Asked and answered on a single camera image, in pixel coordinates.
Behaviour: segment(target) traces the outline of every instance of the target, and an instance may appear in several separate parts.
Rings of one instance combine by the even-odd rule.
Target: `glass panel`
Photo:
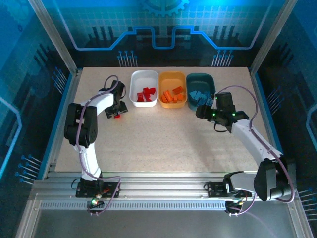
[[[283,3],[44,1],[78,67],[250,66]]]
[[[69,71],[27,0],[1,4],[0,237],[14,237]]]
[[[317,2],[299,0],[259,69],[268,106],[286,156],[297,162],[298,191],[312,228],[317,190]]]

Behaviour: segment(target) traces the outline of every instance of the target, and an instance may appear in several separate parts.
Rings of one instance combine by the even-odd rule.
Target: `white bowl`
[[[153,107],[157,103],[159,88],[158,76],[158,73],[153,70],[138,70],[131,75],[129,98],[133,105],[139,108],[149,108]],[[144,88],[155,88],[155,93],[153,95],[151,94],[150,97],[150,99],[152,100],[151,102],[137,102],[137,93],[142,93]]]

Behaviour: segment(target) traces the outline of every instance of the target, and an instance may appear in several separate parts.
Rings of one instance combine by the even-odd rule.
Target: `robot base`
[[[98,194],[102,194],[103,198],[112,197],[117,185],[117,182],[103,182],[102,180],[87,181],[80,178],[76,189],[76,197],[94,198]],[[115,198],[119,196],[119,192],[120,186],[119,191],[114,195]]]

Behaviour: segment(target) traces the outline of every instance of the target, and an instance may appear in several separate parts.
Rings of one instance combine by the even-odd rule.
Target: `beige table surface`
[[[105,79],[116,74],[126,85],[123,99],[129,112],[120,119],[98,116],[96,155],[102,171],[121,172],[232,172],[254,171],[257,165],[242,143],[230,133],[217,133],[213,124],[198,119],[186,103],[181,109],[164,109],[159,102],[152,108],[136,108],[129,99],[130,78],[136,70],[208,73],[216,90],[241,85],[252,92],[246,67],[98,67],[84,68],[74,102],[82,103],[103,88]],[[236,110],[251,118],[255,112],[252,97],[244,90],[230,90]],[[254,120],[267,139],[261,113]],[[58,172],[79,172],[81,166],[73,146],[64,139],[56,164]]]

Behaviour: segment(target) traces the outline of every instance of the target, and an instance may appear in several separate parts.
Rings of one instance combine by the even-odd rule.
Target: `orange block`
[[[170,103],[171,101],[173,101],[173,97],[171,95],[171,93],[169,92],[169,90],[165,91],[164,92],[164,95],[166,96],[167,98],[167,101]]]
[[[178,95],[177,95],[177,99],[178,99],[179,101],[183,101],[183,100],[184,100],[184,95],[183,95],[183,94],[178,94]]]
[[[182,93],[184,91],[183,87],[182,86],[179,86],[178,88],[174,88],[173,89],[173,93],[176,95],[176,94],[179,94],[179,93]]]
[[[162,100],[162,102],[164,102],[164,103],[168,103],[167,98],[166,98],[165,95],[162,95],[162,96],[161,96],[161,100]]]

